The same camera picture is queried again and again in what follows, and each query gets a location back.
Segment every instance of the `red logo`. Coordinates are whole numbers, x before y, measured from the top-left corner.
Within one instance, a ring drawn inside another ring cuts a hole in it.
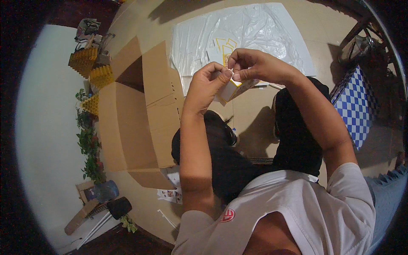
[[[220,223],[221,223],[221,222],[229,222],[229,221],[231,221],[234,217],[235,217],[235,211],[234,211],[233,209],[228,208],[228,209],[225,211],[225,214],[224,214],[224,216],[222,217]]]

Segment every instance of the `knee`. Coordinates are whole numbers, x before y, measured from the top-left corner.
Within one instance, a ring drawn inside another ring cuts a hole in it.
[[[171,141],[171,156],[177,164],[180,164],[180,129],[177,130]]]

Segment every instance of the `small paper box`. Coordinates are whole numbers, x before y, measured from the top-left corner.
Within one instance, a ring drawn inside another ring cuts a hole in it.
[[[229,83],[218,91],[217,97],[220,99],[221,103],[228,103],[229,101],[241,95],[248,89],[251,89],[258,83],[258,79],[236,82],[231,78]]]

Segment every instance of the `cardboard box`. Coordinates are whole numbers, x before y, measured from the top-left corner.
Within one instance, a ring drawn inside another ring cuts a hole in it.
[[[116,82],[99,92],[107,169],[127,170],[143,187],[174,189],[161,168],[175,165],[171,141],[180,128],[184,96],[178,72],[168,65],[165,42],[141,54],[135,37],[111,66]],[[132,79],[135,73],[142,79]]]
[[[217,93],[217,97],[222,100],[224,103],[231,101],[237,96],[241,95],[245,91],[251,89],[256,84],[259,83],[259,80],[246,80],[243,82],[236,82],[232,78],[229,83],[223,86]]]

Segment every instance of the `blue and white checkered cloth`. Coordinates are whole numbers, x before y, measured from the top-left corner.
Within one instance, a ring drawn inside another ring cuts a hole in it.
[[[378,100],[360,66],[347,72],[330,97],[359,150],[379,112]]]

